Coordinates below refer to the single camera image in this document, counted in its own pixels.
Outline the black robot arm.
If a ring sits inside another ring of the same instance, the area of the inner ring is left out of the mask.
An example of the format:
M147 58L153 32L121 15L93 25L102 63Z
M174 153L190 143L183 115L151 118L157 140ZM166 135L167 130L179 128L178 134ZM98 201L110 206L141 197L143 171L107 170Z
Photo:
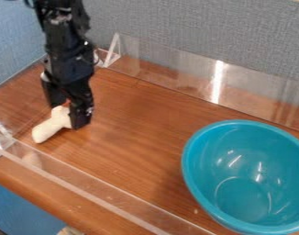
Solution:
M95 109L90 79L95 74L95 47L85 38L90 17L83 0L23 0L37 12L46 36L42 87L51 108L70 101L71 127L91 123Z

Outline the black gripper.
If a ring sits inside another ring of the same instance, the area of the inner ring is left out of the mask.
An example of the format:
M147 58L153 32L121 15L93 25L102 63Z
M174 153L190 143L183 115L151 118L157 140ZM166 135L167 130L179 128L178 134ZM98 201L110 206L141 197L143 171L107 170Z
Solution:
M90 87L90 78L95 73L94 47L70 19L46 19L45 34L47 57L41 79L46 99L55 108L67 102L69 97L71 127L81 129L91 123L95 110Z

